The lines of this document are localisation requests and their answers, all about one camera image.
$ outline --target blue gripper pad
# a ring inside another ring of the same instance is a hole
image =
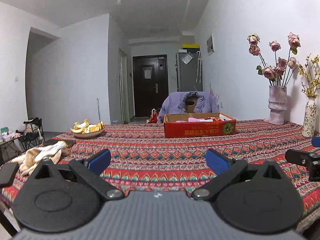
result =
[[[311,140],[311,144],[314,147],[320,147],[320,136],[314,136]]]
[[[110,165],[111,152],[103,149],[84,161],[84,166],[98,176]]]
[[[213,149],[205,153],[205,160],[209,168],[218,176],[229,169],[233,161]]]

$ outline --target patterned tablecloth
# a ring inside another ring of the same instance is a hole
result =
[[[70,133],[55,138],[75,140]],[[305,230],[320,217],[320,182],[309,182],[304,167],[284,158],[289,148],[320,152],[295,123],[276,126],[262,120],[237,121],[235,135],[196,138],[165,138],[162,124],[107,125],[97,138],[77,139],[70,155],[60,163],[79,156],[88,158],[103,148],[111,150],[112,159],[101,176],[126,194],[130,190],[186,190],[190,194],[216,176],[205,163],[209,148],[230,158],[240,156],[249,163],[272,158],[303,198],[304,214],[297,230]],[[10,207],[26,179],[18,173],[11,187],[0,189],[0,201]]]

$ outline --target dried rose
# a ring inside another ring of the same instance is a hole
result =
[[[263,75],[268,78],[268,79],[274,79],[275,77],[275,67],[272,66],[268,66],[264,69],[262,69],[262,73]]]
[[[280,67],[281,69],[285,69],[285,66],[287,64],[287,60],[284,58],[278,58],[277,60],[277,67]]]
[[[277,50],[281,49],[281,46],[277,41],[269,42],[269,46],[271,47],[271,49],[273,51],[277,51]]]
[[[260,42],[260,38],[256,33],[249,35],[247,40],[253,45],[257,45]]]
[[[296,49],[297,47],[301,47],[299,35],[295,35],[292,32],[290,32],[288,35],[288,43],[290,47],[293,49]]]
[[[249,53],[254,56],[258,56],[260,54],[260,48],[257,45],[251,44],[249,48]]]
[[[278,76],[282,76],[284,73],[284,70],[278,66],[276,67],[276,73]]]
[[[295,68],[297,66],[297,59],[295,57],[290,57],[288,61],[288,66],[290,68]]]

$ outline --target black folding chair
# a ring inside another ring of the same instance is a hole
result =
[[[16,133],[22,134],[22,136],[19,137],[18,140],[21,142],[23,149],[25,151],[32,148],[32,147],[38,146],[39,144],[42,143],[42,141],[44,142],[42,118],[39,119],[38,117],[36,117],[34,119],[31,119],[30,121],[23,122],[23,124],[26,124],[26,125],[30,124],[31,130],[32,130],[31,132],[27,132],[27,133],[25,133],[24,131],[20,132],[20,131],[16,130]],[[40,139],[38,129],[35,129],[33,127],[33,124],[39,128],[40,134],[43,137],[42,140]]]

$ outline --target black circular cover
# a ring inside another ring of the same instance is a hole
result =
[[[255,234],[275,234],[294,228],[303,213],[297,190],[283,179],[248,181],[225,188],[215,209],[231,226]]]
[[[35,180],[27,191],[20,191],[17,198],[13,203],[17,221],[22,227],[37,232],[60,233],[79,228],[100,210],[100,200],[94,190],[80,183],[52,178]]]

